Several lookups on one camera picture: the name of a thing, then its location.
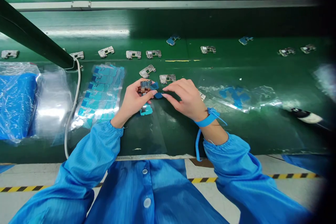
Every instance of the hand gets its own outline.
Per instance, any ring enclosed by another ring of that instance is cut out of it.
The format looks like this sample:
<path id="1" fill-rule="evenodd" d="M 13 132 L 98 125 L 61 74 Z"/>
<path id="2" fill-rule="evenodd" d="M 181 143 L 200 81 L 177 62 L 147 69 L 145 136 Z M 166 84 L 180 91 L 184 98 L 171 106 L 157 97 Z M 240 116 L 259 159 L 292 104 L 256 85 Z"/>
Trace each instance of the hand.
<path id="1" fill-rule="evenodd" d="M 198 89 L 192 80 L 180 79 L 163 88 L 163 91 L 175 92 L 182 101 L 178 102 L 169 94 L 162 94 L 178 111 L 194 121 L 202 121 L 208 116 Z"/>
<path id="2" fill-rule="evenodd" d="M 115 115 L 115 117 L 111 120 L 111 124 L 113 127 L 122 128 L 127 120 L 132 115 L 139 112 L 139 110 L 142 108 L 142 106 L 145 105 L 145 103 L 151 104 L 150 99 L 154 97 L 157 91 L 151 90 L 144 96 L 141 96 L 138 93 L 141 81 L 148 80 L 142 78 L 126 88 L 126 93 L 121 108 L 119 109 L 119 112 Z"/>

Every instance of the left hand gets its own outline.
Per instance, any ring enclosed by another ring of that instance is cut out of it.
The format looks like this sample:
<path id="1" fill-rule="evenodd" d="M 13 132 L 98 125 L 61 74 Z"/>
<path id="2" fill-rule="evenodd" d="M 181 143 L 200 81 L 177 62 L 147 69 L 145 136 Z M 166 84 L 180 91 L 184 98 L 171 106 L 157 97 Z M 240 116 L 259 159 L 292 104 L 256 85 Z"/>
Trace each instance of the left hand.
<path id="1" fill-rule="evenodd" d="M 151 90 L 144 96 L 141 96 L 140 94 L 138 94 L 138 89 L 140 87 L 141 81 L 148 80 L 143 78 L 139 79 L 126 88 L 126 93 L 121 108 L 119 109 L 119 112 L 115 115 L 115 117 L 111 120 L 111 124 L 113 127 L 122 128 L 125 122 L 132 115 L 139 112 L 139 110 L 142 108 L 142 106 L 145 105 L 145 103 L 151 103 L 150 99 L 154 97 L 157 91 Z"/>

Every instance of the metal rail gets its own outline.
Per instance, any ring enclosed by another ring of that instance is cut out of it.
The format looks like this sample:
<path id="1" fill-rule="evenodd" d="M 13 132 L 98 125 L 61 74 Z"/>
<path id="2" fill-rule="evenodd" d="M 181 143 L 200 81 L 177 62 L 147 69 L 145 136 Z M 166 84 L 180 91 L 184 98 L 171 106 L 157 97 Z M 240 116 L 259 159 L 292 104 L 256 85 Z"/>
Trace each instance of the metal rail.
<path id="1" fill-rule="evenodd" d="M 319 0 L 236 0 L 236 1 L 72 1 L 11 3 L 21 12 L 95 11 L 112 9 L 244 9 L 319 6 Z"/>

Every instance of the right hand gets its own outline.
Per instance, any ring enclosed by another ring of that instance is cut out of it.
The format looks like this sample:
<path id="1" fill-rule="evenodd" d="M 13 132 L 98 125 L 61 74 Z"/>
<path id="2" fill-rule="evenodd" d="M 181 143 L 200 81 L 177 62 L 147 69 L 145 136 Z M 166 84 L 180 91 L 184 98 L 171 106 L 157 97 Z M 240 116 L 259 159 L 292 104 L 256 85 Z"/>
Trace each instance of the right hand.
<path id="1" fill-rule="evenodd" d="M 183 78 L 169 84 L 162 90 L 175 92 L 181 98 L 181 101 L 178 102 L 171 95 L 166 93 L 162 94 L 178 112 L 181 112 L 190 119 L 202 121 L 209 115 L 199 91 L 192 80 Z"/>

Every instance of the blue anti-static wrist strap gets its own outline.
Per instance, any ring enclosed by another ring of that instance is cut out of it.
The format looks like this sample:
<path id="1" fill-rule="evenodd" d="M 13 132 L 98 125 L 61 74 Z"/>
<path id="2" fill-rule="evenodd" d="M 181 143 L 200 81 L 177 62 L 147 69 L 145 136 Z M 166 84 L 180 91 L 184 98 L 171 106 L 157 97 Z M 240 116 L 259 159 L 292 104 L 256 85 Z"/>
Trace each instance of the blue anti-static wrist strap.
<path id="1" fill-rule="evenodd" d="M 208 113 L 209 113 L 209 116 L 207 118 L 205 118 L 203 121 L 199 121 L 199 122 L 195 121 L 195 123 L 198 125 L 198 127 L 201 128 L 201 127 L 209 126 L 217 118 L 219 118 L 223 123 L 225 123 L 225 125 L 227 125 L 227 123 L 224 122 L 224 120 L 222 120 L 222 118 L 219 117 L 220 113 L 218 113 L 215 110 L 215 108 L 208 108 Z M 198 144 L 199 144 L 199 141 L 200 141 L 200 136 L 201 136 L 201 129 L 198 130 L 197 137 L 196 137 L 196 142 L 195 142 L 197 161 L 201 161 L 201 159 L 199 157 L 200 152 L 198 150 Z"/>

